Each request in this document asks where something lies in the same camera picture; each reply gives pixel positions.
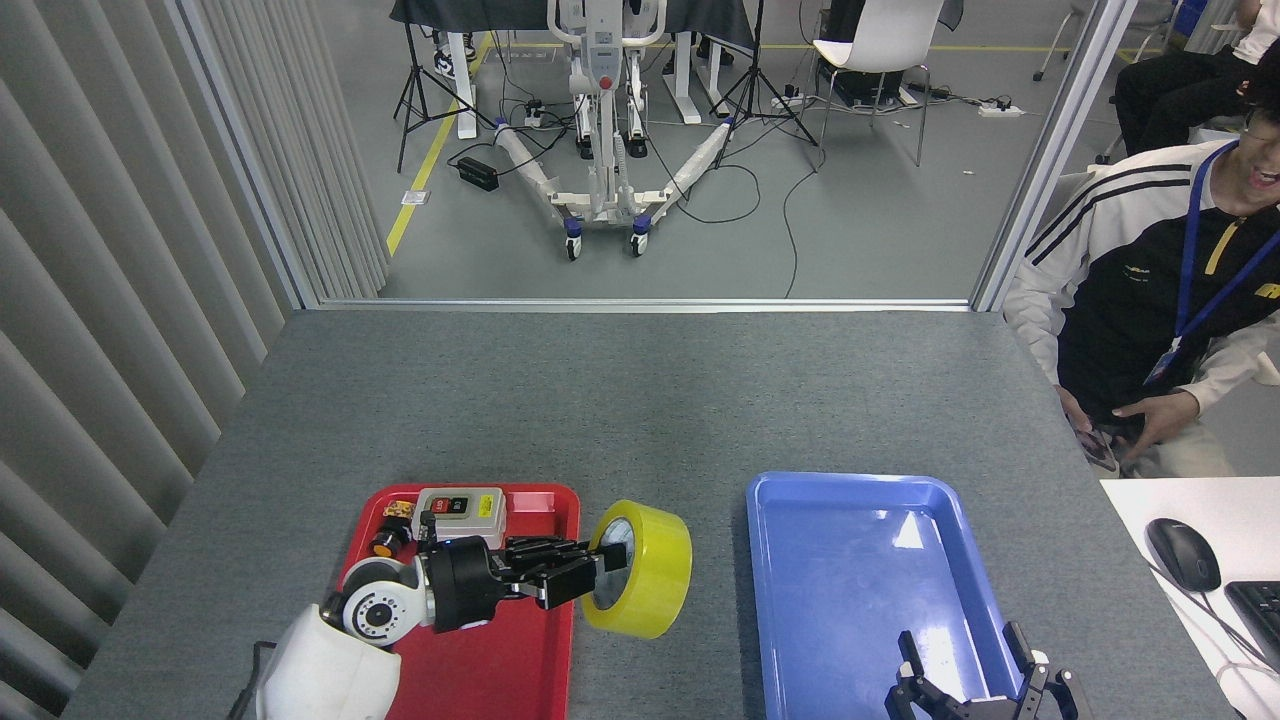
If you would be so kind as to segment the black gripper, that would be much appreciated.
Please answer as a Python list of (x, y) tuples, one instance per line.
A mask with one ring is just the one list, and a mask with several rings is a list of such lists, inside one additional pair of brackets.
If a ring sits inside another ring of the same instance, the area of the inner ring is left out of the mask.
[(1041, 703), (1048, 693), (1057, 703), (1061, 719), (1091, 719), (1091, 706), (1074, 671), (1066, 667), (1053, 670), (1047, 655), (1030, 647), (1015, 621), (1005, 624), (1004, 638), (1023, 674), (1014, 710), (1012, 703), (954, 703), (950, 694), (925, 676), (914, 635), (902, 630), (897, 639), (902, 664), (896, 684), (884, 700), (890, 717), (916, 719), (919, 708), (931, 719), (1038, 719)]
[(596, 575), (628, 569), (626, 543), (594, 550), (585, 541), (561, 537), (513, 537), (500, 551), (500, 579), (493, 573), (489, 547), (480, 536), (445, 539), (425, 553), (434, 598), (433, 628), (453, 632), (489, 623), (503, 600), (534, 598), (540, 609), (554, 609), (595, 589)]

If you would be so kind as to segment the person's right hand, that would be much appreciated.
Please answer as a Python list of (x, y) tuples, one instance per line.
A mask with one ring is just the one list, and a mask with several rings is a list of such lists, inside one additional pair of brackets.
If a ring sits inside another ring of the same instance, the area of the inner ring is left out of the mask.
[(1053, 386), (1053, 389), (1059, 396), (1064, 416), (1068, 419), (1075, 437), (1078, 439), (1084, 439), (1087, 437), (1098, 439), (1101, 437), (1098, 429), (1079, 405), (1075, 396), (1061, 386)]

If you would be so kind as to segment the person's left hand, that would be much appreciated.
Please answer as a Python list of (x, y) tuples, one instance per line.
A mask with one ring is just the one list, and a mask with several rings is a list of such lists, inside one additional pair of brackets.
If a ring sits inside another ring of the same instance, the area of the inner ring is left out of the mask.
[(1184, 389), (1146, 397), (1112, 410), (1115, 418), (1143, 418), (1143, 429), (1130, 443), (1130, 454), (1143, 454), (1153, 445), (1176, 438), (1199, 414), (1198, 398)]

